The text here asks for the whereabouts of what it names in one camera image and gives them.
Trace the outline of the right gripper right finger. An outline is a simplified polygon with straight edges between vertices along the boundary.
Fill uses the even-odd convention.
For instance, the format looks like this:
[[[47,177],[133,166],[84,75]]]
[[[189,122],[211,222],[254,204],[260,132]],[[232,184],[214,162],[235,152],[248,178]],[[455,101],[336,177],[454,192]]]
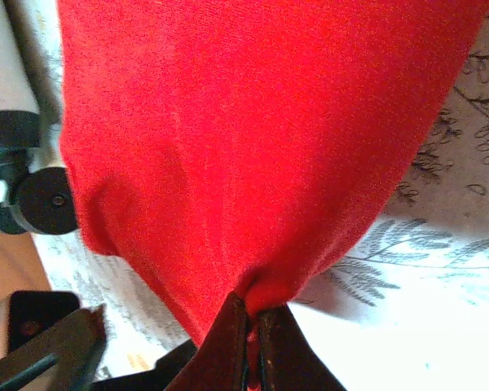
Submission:
[[[258,321],[263,390],[346,390],[309,346],[289,307],[264,311]]]

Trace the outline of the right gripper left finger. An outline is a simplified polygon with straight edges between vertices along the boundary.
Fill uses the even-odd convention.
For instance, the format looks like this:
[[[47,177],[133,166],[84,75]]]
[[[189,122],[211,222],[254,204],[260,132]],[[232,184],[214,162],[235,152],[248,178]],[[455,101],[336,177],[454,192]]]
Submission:
[[[247,337],[245,304],[232,292],[197,352],[166,388],[172,391],[246,390]]]

